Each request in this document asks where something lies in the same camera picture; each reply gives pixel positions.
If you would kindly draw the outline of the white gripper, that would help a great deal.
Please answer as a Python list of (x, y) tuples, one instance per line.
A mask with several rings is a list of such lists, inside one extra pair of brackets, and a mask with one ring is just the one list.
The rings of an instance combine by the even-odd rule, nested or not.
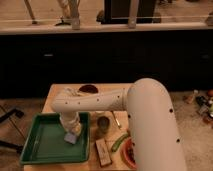
[(67, 133), (72, 133), (75, 136), (79, 136), (81, 134), (82, 125), (80, 123), (80, 116), (78, 112), (61, 114), (60, 122)]

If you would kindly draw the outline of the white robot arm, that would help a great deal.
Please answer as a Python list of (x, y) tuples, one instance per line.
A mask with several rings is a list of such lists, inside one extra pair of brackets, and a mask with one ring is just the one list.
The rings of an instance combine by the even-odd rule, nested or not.
[(85, 111), (125, 111), (137, 171), (187, 171), (170, 95), (152, 78), (142, 78), (128, 88), (87, 96), (58, 93), (53, 111), (65, 116)]

